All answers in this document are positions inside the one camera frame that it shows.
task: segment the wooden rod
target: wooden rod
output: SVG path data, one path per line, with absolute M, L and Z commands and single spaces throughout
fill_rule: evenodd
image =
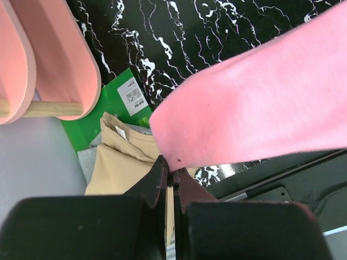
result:
M 0 100 L 0 117 L 10 113 L 10 105 L 7 100 Z M 32 101 L 24 118 L 45 116 L 76 116 L 83 114 L 83 105 L 79 103 Z

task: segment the khaki pants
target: khaki pants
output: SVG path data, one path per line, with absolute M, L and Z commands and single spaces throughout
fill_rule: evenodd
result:
M 100 126 L 101 144 L 86 195 L 123 194 L 149 172 L 159 156 L 159 150 L 153 136 L 130 129 L 108 113 L 104 113 Z M 121 129 L 127 140 L 117 133 L 116 127 Z M 192 168 L 188 172 L 193 177 L 196 170 Z M 168 188 L 167 197 L 166 241 L 169 243 L 174 230 L 172 187 Z

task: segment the pink rounded board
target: pink rounded board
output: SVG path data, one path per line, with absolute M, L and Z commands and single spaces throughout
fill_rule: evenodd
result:
M 0 35 L 0 100 L 10 106 L 0 124 L 8 124 L 28 109 L 36 83 L 33 50 L 8 0 L 0 0 Z
M 65 0 L 10 0 L 34 50 L 36 90 L 42 101 L 83 104 L 83 114 L 96 105 L 100 71 Z

